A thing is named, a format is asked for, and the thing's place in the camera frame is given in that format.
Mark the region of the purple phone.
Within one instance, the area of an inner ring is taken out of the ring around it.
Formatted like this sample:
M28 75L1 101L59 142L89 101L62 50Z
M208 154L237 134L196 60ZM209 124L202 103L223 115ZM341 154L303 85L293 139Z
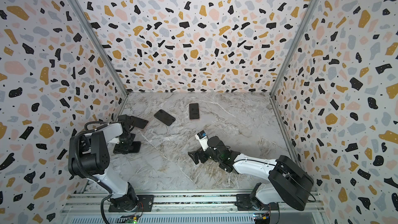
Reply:
M134 128L144 129L149 123L148 120L138 118L135 116L130 116L129 119L130 119L130 126Z

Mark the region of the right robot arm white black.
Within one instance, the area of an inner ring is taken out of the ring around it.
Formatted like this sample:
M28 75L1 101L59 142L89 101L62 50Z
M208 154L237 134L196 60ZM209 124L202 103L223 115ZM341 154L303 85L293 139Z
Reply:
M236 202L237 207L262 211L272 203L284 202L295 210L303 211L310 202L314 180L289 157L250 157L231 150L217 136L209 138L202 131L195 137L201 146L188 153L195 164L212 160L227 173L252 175L270 182L269 186L257 183L247 200Z

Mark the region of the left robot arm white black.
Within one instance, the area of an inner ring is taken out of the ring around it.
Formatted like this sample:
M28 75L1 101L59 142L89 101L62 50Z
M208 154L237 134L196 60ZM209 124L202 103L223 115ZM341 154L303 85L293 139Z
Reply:
M68 171L73 176L97 183L108 192L107 200L120 211L131 212L139 207L139 198L132 185L110 166L108 144L115 144L114 154L140 152L142 143L135 141L134 128L148 124L134 116L120 115L116 122L90 121L84 130L69 141Z

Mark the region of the phone in pink case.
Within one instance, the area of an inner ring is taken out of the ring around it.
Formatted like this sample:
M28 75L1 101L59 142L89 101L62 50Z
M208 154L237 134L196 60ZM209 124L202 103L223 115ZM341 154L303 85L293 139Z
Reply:
M190 120L200 119L200 110L198 103L189 104L189 118Z

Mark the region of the phone in black case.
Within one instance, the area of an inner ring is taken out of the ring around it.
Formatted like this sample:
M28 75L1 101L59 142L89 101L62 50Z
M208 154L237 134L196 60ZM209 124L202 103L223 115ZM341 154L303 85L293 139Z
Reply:
M158 110L158 111L154 114L154 117L155 117L157 120L159 120L159 121L161 121L162 123L164 123L165 125L167 125L167 126L172 125L172 124L176 121L176 118L175 118L175 117L173 117L172 115L170 115L169 113L167 113L167 112L164 111L164 110Z

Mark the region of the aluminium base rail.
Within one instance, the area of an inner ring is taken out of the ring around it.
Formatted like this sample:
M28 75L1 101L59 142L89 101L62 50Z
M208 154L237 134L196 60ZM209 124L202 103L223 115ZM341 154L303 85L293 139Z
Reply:
M104 201L106 194L73 194L61 211L61 224L327 224L318 198L298 211L285 202L251 207L249 190L139 191L135 210L123 212Z

